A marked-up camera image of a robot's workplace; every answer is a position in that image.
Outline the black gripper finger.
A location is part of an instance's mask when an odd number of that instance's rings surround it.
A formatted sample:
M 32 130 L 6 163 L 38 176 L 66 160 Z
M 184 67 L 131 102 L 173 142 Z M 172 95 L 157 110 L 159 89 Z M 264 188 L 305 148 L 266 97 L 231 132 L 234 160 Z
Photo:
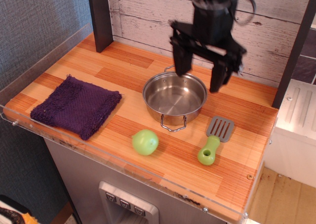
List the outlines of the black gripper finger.
M 233 72 L 233 67 L 231 65 L 231 60 L 227 58 L 216 60 L 213 64 L 210 92 L 216 93 L 222 85 L 228 83 Z
M 189 72 L 192 68 L 192 57 L 193 53 L 186 48 L 173 43 L 173 59 L 175 71 L 178 76 L 183 76 Z

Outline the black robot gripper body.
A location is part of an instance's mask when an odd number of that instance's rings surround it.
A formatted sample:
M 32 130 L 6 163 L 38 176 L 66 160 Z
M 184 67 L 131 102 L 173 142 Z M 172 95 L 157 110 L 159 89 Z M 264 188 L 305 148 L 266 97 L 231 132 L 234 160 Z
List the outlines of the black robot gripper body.
M 212 63 L 230 59 L 233 72 L 242 69 L 246 49 L 231 34 L 235 21 L 236 1 L 194 1 L 193 23 L 173 21 L 170 43 L 176 43 Z

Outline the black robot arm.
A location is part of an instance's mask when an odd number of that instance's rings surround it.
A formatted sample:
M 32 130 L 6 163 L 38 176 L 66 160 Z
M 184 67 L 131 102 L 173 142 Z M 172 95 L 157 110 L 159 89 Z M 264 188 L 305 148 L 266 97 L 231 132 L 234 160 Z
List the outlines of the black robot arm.
M 239 72 L 246 49 L 231 34 L 237 0 L 193 0 L 192 24 L 173 21 L 173 58 L 176 74 L 191 69 L 196 54 L 213 63 L 210 92 L 228 83 L 232 72 Z

